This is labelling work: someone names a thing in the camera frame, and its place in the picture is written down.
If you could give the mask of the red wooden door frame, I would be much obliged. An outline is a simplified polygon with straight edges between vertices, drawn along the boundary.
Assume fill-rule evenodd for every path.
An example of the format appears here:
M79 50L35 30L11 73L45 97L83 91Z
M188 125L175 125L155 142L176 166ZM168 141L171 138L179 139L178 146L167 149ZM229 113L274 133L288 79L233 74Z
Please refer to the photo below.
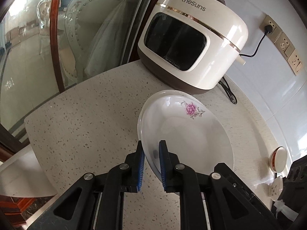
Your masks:
M65 91L65 86L62 78L59 49L58 49L58 12L60 0L51 0L50 7L50 52L53 62L54 74L56 83L60 93Z

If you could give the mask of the cream rice cooker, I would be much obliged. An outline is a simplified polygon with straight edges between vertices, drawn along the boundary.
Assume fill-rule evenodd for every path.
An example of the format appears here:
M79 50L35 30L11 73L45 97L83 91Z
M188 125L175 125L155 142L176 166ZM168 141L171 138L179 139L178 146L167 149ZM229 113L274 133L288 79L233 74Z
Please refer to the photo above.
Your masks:
M138 41L141 62L174 89L213 89L248 39L245 22L224 0L158 0Z

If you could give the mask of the red rimmed white bowl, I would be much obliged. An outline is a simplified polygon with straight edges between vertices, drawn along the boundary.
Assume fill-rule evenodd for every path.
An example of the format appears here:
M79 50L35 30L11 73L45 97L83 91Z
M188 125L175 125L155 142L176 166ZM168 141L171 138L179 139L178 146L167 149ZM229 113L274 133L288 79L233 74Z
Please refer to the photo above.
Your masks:
M283 146L275 149L270 155L269 161L272 172L281 173L286 167L287 157L287 150Z

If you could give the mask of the white ornate chair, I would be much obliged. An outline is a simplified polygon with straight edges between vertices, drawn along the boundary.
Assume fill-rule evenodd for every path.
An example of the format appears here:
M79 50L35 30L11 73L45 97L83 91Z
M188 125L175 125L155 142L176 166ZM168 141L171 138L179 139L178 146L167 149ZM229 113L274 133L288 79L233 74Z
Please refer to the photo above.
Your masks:
M122 64L141 0L59 0L57 39L64 86Z

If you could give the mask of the small floral dish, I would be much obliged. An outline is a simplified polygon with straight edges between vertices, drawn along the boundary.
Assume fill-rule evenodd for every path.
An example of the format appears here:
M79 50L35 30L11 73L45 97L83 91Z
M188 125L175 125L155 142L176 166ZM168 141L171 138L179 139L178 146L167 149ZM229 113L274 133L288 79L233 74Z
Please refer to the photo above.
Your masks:
M279 176L270 185L268 191L269 197L272 199L272 201L277 201L282 191L283 191L283 177Z

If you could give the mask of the gold wall socket panel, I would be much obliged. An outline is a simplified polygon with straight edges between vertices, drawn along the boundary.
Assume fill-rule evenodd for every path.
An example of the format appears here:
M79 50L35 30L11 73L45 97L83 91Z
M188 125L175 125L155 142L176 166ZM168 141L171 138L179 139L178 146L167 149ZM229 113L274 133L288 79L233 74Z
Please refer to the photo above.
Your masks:
M273 28L272 32L269 33L267 37L288 62L295 76L297 76L303 69L303 62L299 57L293 43L283 32L281 27L269 15L266 15L262 21L260 29L264 32L267 25L270 25Z

